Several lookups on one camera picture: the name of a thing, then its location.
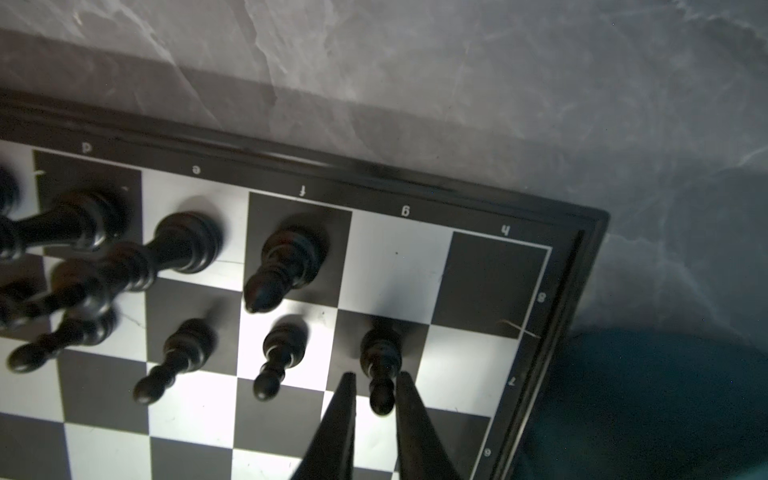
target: chessboard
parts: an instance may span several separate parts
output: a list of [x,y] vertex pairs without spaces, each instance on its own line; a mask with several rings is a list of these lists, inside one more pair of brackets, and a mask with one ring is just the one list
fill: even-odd
[[[607,214],[184,125],[0,92],[0,166],[17,180],[12,220],[59,194],[97,187],[146,243],[163,217],[200,211],[223,226],[205,270],[165,270],[115,300],[119,324],[96,346],[37,371],[0,369],[0,478],[289,478],[344,372],[357,378],[355,480],[398,478],[395,413],[375,415],[362,337],[386,321],[462,478],[506,478],[546,367],[573,315]],[[326,228],[317,277],[273,311],[243,308],[243,284],[286,218]],[[106,248],[89,257],[102,255]],[[65,247],[32,247],[0,285],[48,288]],[[302,362],[270,402],[253,396],[262,342],[286,315],[309,328]],[[156,403],[131,390],[163,361],[165,339],[205,319],[217,348]],[[2,332],[7,357],[61,314]]]

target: black pawn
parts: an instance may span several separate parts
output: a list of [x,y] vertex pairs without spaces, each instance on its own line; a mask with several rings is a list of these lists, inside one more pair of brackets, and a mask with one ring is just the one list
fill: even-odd
[[163,362],[149,371],[134,387],[134,400],[155,403],[180,373],[203,368],[216,347],[216,333],[201,319],[189,319],[165,340]]
[[245,284],[243,300],[248,313],[277,308],[292,289],[315,279],[326,257],[319,235],[301,227],[273,233],[261,250],[261,266]]
[[298,365],[304,358],[307,332],[293,323],[278,323],[264,338],[262,345],[266,363],[253,381],[253,394],[267,402],[280,391],[286,369]]
[[17,260],[29,247],[66,245],[92,251],[123,234],[124,209],[94,191],[71,191],[58,196],[53,208],[13,221],[0,217],[0,261]]
[[165,217],[154,239],[139,245],[120,242],[98,262],[70,259],[54,268],[51,292],[22,305],[27,319],[74,309],[79,316],[98,315],[122,292],[143,292],[161,270],[197,273],[208,267],[221,250],[221,229],[207,216],[180,212]]
[[69,314],[53,333],[43,333],[33,343],[18,347],[8,356],[8,369],[13,373],[33,372],[68,346],[93,346],[104,342],[118,324],[114,310],[109,309],[95,319],[79,319]]
[[0,168],[0,215],[8,215],[18,204],[19,192],[16,179]]
[[402,368],[399,336],[389,329],[373,329],[360,343],[360,366],[371,379],[371,410],[388,415],[395,406],[394,378]]

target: gray marble surface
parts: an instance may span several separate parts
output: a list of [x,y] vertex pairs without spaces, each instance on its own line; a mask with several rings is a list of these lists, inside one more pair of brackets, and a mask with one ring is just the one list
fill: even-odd
[[4,0],[0,86],[604,208],[574,329],[768,351],[762,0]]

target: teal fabric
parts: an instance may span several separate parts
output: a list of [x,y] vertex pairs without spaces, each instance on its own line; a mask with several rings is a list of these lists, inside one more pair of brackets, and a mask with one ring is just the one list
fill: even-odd
[[571,338],[512,478],[768,479],[768,357],[659,333]]

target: board border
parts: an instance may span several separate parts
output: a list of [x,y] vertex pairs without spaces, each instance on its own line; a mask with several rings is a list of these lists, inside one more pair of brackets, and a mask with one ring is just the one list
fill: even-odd
[[[518,447],[524,438],[535,400],[545,383],[548,366],[571,323],[605,236],[610,218],[606,211],[6,89],[0,89],[0,121],[3,124],[20,121],[91,133],[133,144],[218,157],[276,172],[304,174],[308,177],[384,190],[392,194],[429,198],[457,207],[577,230],[576,244],[571,250],[558,294],[554,297],[547,327],[531,361],[529,375],[521,386],[511,421],[506,428],[502,449],[495,456],[490,475],[484,476],[483,479],[501,480],[511,477]],[[0,138],[28,143],[14,139],[3,130],[0,130]],[[79,153],[74,145],[63,151]]]

